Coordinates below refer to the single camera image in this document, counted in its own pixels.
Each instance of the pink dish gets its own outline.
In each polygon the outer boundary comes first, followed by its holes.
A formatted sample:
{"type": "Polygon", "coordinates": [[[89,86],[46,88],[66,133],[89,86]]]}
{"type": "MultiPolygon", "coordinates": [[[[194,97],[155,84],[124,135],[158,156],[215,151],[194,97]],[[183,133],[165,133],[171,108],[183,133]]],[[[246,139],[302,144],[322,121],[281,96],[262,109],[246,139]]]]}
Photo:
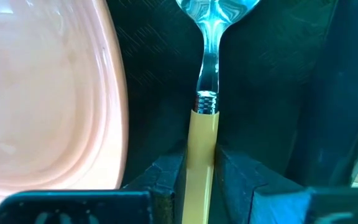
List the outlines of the pink dish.
{"type": "Polygon", "coordinates": [[[105,0],[0,0],[0,202],[32,189],[116,189],[127,95],[105,0]]]}

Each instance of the dark green surface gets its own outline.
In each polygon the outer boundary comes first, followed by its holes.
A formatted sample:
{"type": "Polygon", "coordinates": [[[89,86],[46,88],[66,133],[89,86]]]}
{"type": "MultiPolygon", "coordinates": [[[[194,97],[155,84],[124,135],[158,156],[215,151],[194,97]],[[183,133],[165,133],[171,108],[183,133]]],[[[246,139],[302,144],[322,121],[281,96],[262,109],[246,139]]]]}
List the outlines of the dark green surface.
{"type": "MultiPolygon", "coordinates": [[[[335,0],[261,0],[221,42],[219,142],[283,173],[335,0]]],[[[126,69],[124,184],[187,135],[201,32],[175,0],[108,0],[126,69]]]]}

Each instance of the dark fabric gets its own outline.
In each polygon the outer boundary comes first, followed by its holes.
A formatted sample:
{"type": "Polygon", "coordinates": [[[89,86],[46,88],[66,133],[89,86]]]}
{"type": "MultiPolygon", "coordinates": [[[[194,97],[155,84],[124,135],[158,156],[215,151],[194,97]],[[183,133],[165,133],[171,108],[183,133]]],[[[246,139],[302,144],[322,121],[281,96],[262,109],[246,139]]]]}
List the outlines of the dark fabric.
{"type": "MultiPolygon", "coordinates": [[[[304,84],[335,0],[261,0],[224,34],[219,142],[283,173],[304,84]]],[[[201,32],[175,0],[108,0],[126,69],[129,152],[124,183],[187,135],[203,54],[201,32]]]]}

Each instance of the yellow handle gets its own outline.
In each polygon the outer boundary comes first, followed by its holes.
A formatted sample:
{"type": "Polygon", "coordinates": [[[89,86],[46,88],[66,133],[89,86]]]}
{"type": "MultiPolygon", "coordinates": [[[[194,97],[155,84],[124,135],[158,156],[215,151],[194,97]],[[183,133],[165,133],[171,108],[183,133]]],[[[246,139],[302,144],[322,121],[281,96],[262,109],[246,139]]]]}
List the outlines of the yellow handle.
{"type": "Polygon", "coordinates": [[[191,111],[182,224],[207,224],[219,113],[191,111]]]}

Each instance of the spoon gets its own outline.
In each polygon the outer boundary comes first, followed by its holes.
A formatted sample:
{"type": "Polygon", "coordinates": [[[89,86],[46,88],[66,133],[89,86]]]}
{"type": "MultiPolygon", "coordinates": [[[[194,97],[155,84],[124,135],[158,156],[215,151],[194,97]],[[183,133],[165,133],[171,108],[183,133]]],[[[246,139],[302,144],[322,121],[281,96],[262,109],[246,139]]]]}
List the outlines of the spoon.
{"type": "Polygon", "coordinates": [[[191,111],[183,224],[207,224],[219,121],[219,43],[260,0],[177,0],[203,33],[204,56],[191,111]]]}

